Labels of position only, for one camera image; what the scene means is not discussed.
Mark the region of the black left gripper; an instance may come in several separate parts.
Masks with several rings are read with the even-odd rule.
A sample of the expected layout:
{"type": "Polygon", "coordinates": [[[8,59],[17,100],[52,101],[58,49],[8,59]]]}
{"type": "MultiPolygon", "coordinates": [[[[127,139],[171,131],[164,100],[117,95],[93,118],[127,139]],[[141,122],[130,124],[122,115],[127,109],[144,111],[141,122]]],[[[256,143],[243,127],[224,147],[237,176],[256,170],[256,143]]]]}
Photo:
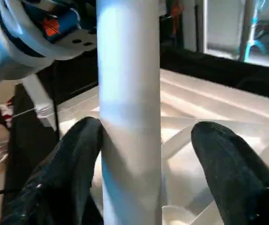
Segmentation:
{"type": "Polygon", "coordinates": [[[29,46],[38,53],[82,53],[97,48],[95,2],[30,2],[29,46]]]}

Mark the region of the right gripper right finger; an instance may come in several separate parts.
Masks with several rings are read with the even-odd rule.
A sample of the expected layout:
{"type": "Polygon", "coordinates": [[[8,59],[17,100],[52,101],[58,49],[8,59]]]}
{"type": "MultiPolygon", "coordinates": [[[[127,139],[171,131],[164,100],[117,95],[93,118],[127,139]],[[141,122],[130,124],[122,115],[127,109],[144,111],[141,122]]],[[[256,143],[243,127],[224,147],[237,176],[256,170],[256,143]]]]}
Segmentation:
{"type": "Polygon", "coordinates": [[[196,123],[191,143],[226,225],[269,225],[269,166],[231,129],[196,123]]]}

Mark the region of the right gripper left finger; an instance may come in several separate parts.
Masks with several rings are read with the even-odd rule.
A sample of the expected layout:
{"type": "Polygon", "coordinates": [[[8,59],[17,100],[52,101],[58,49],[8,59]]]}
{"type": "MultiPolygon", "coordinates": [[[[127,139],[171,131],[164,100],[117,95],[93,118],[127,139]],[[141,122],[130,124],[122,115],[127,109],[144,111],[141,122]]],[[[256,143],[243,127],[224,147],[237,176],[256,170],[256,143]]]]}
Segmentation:
{"type": "Polygon", "coordinates": [[[90,196],[103,145],[99,119],[75,123],[6,207],[1,225],[102,225],[90,196]]]}

